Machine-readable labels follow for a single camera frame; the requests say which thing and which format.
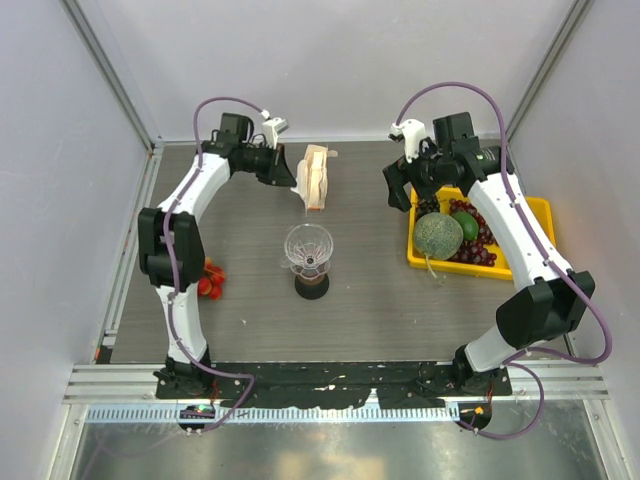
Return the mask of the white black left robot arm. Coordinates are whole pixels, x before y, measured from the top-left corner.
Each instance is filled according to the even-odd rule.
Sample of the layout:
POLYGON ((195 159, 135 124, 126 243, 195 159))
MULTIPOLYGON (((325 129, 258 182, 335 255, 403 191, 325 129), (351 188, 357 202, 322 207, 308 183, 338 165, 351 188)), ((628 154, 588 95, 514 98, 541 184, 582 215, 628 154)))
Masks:
POLYGON ((237 172, 253 174, 270 186, 295 186, 279 141, 287 127, 285 119, 266 116, 261 140, 255 143, 249 117, 223 114, 210 139, 198 142, 193 163, 175 190, 157 207, 145 207, 138 214, 140 270, 162 303, 169 337, 165 364, 154 374, 161 398, 201 398, 213 388, 216 376, 198 305, 205 271, 199 221, 237 172))

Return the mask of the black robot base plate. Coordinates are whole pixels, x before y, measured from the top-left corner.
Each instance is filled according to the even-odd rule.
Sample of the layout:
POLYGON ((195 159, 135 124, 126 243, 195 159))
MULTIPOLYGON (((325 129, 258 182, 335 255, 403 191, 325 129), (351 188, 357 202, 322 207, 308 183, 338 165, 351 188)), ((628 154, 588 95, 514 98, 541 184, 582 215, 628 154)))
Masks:
POLYGON ((460 381, 451 365, 431 361, 222 363, 223 375, 195 367, 163 367, 156 397, 217 400, 231 407, 245 390, 245 408, 342 410, 361 408, 371 394, 383 409, 442 406, 446 397, 509 396, 506 371, 475 374, 460 381))

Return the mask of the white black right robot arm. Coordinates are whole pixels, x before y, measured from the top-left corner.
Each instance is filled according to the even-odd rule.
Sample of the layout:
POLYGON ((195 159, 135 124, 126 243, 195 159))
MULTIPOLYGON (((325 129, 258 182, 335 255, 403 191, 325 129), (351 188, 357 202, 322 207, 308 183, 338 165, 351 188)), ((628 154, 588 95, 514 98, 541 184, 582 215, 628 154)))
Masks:
POLYGON ((433 137, 415 119, 395 123, 389 137, 403 155, 383 170, 390 206, 407 212, 407 185, 421 200, 456 187, 487 221, 512 272, 515 294, 496 311, 496 324, 460 347, 452 363, 454 386, 465 394, 484 387, 488 372, 529 348, 577 329, 595 291, 558 253, 534 216, 504 147, 483 147, 469 113, 434 120, 433 137))

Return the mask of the clear plastic coffee dripper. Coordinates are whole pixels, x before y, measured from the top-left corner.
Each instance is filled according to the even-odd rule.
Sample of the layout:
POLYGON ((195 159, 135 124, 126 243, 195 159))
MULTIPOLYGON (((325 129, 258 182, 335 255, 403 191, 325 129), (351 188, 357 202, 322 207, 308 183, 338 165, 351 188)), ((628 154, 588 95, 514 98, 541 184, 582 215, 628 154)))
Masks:
POLYGON ((323 226, 300 224, 286 235, 280 265, 296 274, 320 275, 329 269, 333 250, 333 237, 323 226))

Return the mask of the black base glass carafe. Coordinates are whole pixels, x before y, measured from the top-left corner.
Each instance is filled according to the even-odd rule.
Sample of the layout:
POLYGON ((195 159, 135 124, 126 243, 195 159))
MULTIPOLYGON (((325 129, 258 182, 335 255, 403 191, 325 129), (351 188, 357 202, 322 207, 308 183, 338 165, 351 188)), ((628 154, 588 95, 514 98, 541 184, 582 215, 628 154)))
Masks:
POLYGON ((306 300, 322 298, 328 292, 330 286, 329 268, 329 261, 313 268, 292 266, 291 270, 295 274, 294 287, 297 294, 306 300))

